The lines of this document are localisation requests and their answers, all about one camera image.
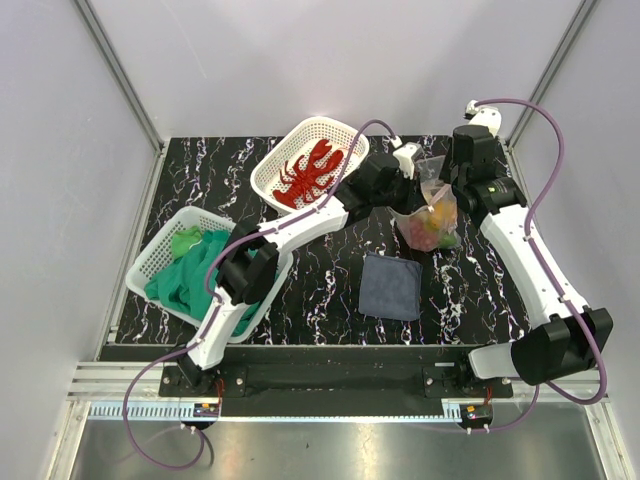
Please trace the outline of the clear zip top bag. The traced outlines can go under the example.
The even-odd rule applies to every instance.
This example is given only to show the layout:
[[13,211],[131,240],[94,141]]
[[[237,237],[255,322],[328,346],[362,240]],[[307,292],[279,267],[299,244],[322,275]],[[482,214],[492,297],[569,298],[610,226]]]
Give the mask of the clear zip top bag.
[[400,234],[413,250],[452,249],[460,243],[457,200],[452,186],[440,178],[444,161],[444,156],[418,160],[414,206],[408,214],[390,209]]

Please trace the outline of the fake red grapes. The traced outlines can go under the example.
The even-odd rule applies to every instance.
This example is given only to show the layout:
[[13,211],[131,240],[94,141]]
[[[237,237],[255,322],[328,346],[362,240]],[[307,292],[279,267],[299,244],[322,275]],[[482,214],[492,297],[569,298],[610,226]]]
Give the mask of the fake red grapes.
[[409,222],[409,239],[407,244],[414,250],[429,252],[438,247],[440,243],[439,231],[429,224],[411,220]]

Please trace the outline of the red fake lobster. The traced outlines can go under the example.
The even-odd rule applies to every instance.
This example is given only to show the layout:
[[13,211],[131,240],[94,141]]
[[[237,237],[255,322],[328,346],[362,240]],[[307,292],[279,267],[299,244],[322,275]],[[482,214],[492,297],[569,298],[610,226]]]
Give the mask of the red fake lobster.
[[310,153],[301,155],[292,167],[285,164],[279,172],[286,190],[273,190],[273,197],[287,207],[297,209],[297,201],[308,205],[316,201],[334,180],[333,172],[340,166],[344,152],[333,150],[327,139],[319,140]]

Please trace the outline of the fake orange fruit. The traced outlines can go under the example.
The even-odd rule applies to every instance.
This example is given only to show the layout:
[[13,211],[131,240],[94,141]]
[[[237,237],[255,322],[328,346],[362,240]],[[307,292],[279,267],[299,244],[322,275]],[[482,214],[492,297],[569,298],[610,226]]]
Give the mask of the fake orange fruit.
[[457,221],[457,206],[453,201],[441,200],[428,211],[429,221],[437,228],[451,225]]

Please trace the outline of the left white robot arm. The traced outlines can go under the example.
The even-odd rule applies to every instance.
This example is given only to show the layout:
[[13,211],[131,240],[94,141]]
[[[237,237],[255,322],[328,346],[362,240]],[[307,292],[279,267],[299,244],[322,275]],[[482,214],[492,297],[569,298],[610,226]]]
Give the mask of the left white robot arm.
[[366,158],[331,192],[277,220],[241,221],[206,274],[213,311],[177,356],[181,384],[196,396],[215,386],[217,366],[237,323],[251,305],[276,290],[280,259],[294,250],[369,217],[377,207],[405,210],[415,197],[415,161],[406,148]]

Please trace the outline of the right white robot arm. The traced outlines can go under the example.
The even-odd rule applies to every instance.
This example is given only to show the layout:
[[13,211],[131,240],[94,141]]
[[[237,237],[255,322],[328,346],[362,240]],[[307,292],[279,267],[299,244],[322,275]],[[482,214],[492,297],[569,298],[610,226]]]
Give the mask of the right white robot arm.
[[604,308],[593,309],[573,288],[531,223],[516,182],[501,177],[497,141],[486,126],[454,129],[445,171],[461,211],[499,254],[524,302],[531,330],[511,343],[479,347],[454,371],[466,396],[490,379],[518,377],[536,386],[602,366],[602,350],[613,328]]

